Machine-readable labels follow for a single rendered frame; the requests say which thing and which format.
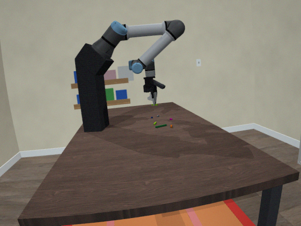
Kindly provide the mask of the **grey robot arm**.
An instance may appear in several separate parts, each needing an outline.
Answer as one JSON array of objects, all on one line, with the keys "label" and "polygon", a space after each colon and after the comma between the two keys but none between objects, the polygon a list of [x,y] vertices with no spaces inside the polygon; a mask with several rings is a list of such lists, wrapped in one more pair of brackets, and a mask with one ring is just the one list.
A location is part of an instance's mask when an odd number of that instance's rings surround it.
[{"label": "grey robot arm", "polygon": [[155,76],[154,58],[172,41],[178,39],[184,31],[185,25],[180,20],[132,26],[113,21],[103,36],[93,43],[92,48],[103,57],[110,59],[115,47],[122,40],[162,35],[139,59],[128,61],[129,70],[139,74],[145,69],[145,76],[152,77]]}]

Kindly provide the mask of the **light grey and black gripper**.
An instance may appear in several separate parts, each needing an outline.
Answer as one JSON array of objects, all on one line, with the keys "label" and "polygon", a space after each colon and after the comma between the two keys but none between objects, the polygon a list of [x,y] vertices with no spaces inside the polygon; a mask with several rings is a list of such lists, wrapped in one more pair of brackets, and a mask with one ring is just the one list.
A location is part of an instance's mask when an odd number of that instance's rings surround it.
[{"label": "light grey and black gripper", "polygon": [[153,105],[155,105],[157,101],[157,86],[150,83],[150,81],[152,80],[150,78],[155,78],[155,76],[143,78],[145,79],[145,85],[143,86],[143,90],[144,92],[151,92],[150,96],[147,99],[153,101]]}]

